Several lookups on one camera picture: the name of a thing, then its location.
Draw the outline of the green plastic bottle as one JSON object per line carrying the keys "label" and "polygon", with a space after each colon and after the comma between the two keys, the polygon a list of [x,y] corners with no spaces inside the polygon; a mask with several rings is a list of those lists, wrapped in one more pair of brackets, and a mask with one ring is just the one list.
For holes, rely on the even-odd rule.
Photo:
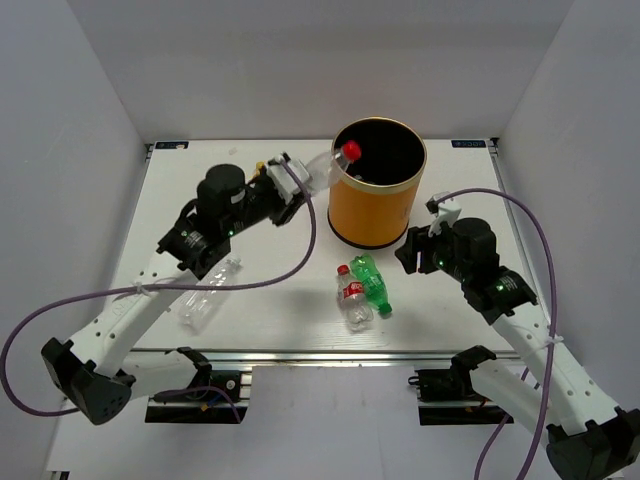
{"label": "green plastic bottle", "polygon": [[392,306],[384,279],[369,254],[356,256],[349,263],[351,273],[361,282],[369,303],[379,315],[387,318],[392,314]]}

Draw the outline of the large red label bottle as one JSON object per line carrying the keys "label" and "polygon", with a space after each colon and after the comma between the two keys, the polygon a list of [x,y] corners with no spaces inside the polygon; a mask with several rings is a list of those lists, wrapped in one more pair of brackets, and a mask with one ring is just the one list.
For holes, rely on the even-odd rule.
{"label": "large red label bottle", "polygon": [[341,147],[319,154],[310,160],[305,169],[309,174],[306,187],[311,195],[330,189],[362,155],[361,147],[353,140]]}

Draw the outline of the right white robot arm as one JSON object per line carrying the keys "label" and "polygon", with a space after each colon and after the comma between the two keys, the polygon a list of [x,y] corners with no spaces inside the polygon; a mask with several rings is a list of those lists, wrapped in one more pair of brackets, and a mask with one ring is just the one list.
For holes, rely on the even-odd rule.
{"label": "right white robot arm", "polygon": [[607,395],[541,321],[516,310],[537,297],[501,265],[496,236],[478,218],[412,227],[395,252],[408,274],[441,271],[459,282],[467,303],[524,361],[533,389],[500,366],[493,352],[472,347],[452,359],[451,384],[461,397],[483,395],[538,436],[562,479],[605,479],[639,456],[639,412]]}

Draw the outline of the small red label bottle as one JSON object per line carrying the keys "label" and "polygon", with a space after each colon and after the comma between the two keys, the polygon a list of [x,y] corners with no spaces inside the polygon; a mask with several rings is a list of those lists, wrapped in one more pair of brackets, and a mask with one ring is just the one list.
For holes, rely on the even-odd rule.
{"label": "small red label bottle", "polygon": [[365,330],[373,319],[373,311],[362,283],[343,264],[337,267],[337,303],[347,327],[352,332]]}

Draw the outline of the yellow cap small bottle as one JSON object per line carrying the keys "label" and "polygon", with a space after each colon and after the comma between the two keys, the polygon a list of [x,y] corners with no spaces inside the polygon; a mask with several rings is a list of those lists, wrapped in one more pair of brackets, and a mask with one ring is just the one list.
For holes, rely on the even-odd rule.
{"label": "yellow cap small bottle", "polygon": [[264,169],[265,169],[265,163],[257,162],[255,165],[255,169],[251,177],[251,180],[256,180]]}

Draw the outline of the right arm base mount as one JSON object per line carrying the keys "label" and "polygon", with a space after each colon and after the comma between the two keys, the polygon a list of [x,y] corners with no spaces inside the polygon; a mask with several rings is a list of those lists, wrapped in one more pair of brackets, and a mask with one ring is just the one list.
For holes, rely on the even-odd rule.
{"label": "right arm base mount", "polygon": [[421,426],[499,424],[505,412],[471,386],[470,372],[482,362],[496,360],[494,352],[476,345],[451,359],[445,369],[416,370],[407,380],[416,390]]}

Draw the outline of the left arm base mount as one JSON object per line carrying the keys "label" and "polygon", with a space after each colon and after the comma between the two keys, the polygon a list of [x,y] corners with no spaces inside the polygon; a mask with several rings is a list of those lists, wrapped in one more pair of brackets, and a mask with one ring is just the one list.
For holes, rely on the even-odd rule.
{"label": "left arm base mount", "polygon": [[195,378],[177,393],[159,393],[148,401],[148,424],[226,425],[240,424],[248,409],[243,395],[243,372],[220,370],[200,352],[181,347],[178,352],[190,360]]}

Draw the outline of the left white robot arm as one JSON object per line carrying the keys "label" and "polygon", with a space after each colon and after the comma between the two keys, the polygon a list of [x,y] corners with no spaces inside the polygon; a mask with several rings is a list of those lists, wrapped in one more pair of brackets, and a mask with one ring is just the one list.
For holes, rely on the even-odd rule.
{"label": "left white robot arm", "polygon": [[235,165],[210,168],[134,285],[110,291],[112,302],[68,340],[42,347],[54,385],[94,425],[138,397],[205,396],[211,367],[198,351],[179,347],[144,363],[131,350],[182,293],[206,291],[204,279],[230,253],[234,235],[263,220],[284,225],[311,207],[311,180],[299,161],[285,158],[268,161],[251,180]]}

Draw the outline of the clear crushed plastic bottle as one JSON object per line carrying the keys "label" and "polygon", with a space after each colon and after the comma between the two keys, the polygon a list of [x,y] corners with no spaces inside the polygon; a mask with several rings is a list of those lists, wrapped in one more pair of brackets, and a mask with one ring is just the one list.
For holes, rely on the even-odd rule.
{"label": "clear crushed plastic bottle", "polygon": [[[220,287],[236,283],[242,269],[241,259],[229,256],[210,270],[199,286]],[[193,290],[178,299],[176,315],[179,324],[189,333],[200,334],[229,296],[226,290]]]}

